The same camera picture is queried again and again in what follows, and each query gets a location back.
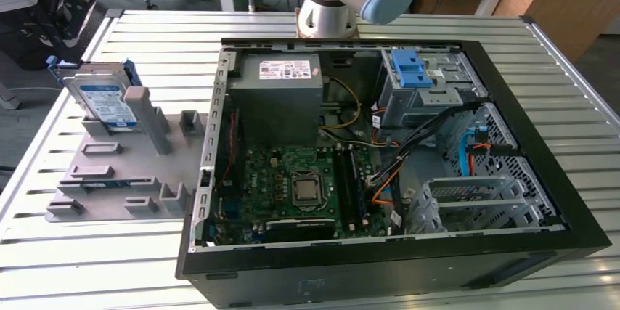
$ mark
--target ram slot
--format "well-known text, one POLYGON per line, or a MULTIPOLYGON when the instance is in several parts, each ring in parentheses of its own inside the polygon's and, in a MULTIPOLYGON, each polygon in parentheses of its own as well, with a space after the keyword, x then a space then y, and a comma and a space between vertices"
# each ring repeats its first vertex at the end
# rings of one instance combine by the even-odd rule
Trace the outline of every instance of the ram slot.
POLYGON ((350 150, 334 150, 332 154, 341 227, 344 230, 354 231, 362 223, 357 200, 356 164, 352 162, 350 150))
POLYGON ((368 211, 366 211, 366 204, 365 204, 365 198, 364 198, 364 183, 361 180, 362 172, 357 172, 357 170, 362 171, 362 168, 357 168, 357 159, 356 159, 356 151, 350 150, 350 166, 352 166, 352 174, 354 178, 354 190, 356 190, 356 196, 357 196, 357 210, 360 211, 360 221, 361 225, 366 226, 368 225, 368 211))

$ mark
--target blue cable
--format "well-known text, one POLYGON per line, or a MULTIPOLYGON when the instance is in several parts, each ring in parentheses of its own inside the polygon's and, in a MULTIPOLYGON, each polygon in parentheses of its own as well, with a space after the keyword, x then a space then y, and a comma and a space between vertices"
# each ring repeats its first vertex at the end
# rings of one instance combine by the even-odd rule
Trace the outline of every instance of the blue cable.
POLYGON ((473 131, 466 131, 458 141, 458 166, 464 177, 469 177, 469 168, 466 167, 466 139, 473 136, 473 131))

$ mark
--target blue latch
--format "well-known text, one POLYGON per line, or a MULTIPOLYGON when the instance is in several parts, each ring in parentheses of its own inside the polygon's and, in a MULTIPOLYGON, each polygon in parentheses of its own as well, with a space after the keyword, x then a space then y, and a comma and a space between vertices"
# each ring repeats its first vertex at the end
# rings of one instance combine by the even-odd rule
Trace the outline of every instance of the blue latch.
POLYGON ((414 50, 392 50, 392 63, 401 87, 432 87, 433 81, 424 71, 424 61, 414 50))

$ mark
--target power supply label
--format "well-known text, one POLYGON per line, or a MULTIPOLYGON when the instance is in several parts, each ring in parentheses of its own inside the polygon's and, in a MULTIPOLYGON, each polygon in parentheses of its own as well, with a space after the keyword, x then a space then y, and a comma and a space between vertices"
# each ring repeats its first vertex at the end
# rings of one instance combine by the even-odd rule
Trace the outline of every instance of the power supply label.
POLYGON ((261 80, 310 79, 310 61, 262 61, 260 63, 261 80))
POLYGON ((122 92, 116 85, 82 85, 81 93, 98 120, 110 127, 133 127, 136 117, 122 101, 122 92))

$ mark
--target white label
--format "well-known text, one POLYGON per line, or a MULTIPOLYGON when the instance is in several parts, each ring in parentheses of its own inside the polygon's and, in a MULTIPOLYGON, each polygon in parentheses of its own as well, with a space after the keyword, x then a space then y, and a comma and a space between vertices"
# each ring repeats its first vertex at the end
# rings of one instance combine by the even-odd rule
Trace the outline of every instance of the white label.
POLYGON ((398 226, 400 228, 400 224, 402 222, 402 218, 400 216, 400 214, 396 213, 396 211, 392 211, 392 214, 389 216, 389 219, 394 222, 394 224, 398 226))
POLYGON ((260 79, 310 79, 310 61, 262 61, 260 79))
POLYGON ((81 186, 86 188, 102 188, 105 187, 105 184, 104 183, 84 183, 81 184, 81 186))
POLYGON ((440 70, 426 70, 426 75, 428 77, 442 77, 444 78, 444 72, 440 70))
POLYGON ((121 100, 122 92, 116 85, 82 85, 81 93, 98 120, 112 127, 133 127, 136 117, 121 100))
POLYGON ((381 128, 381 117, 378 115, 372 115, 372 127, 381 128))

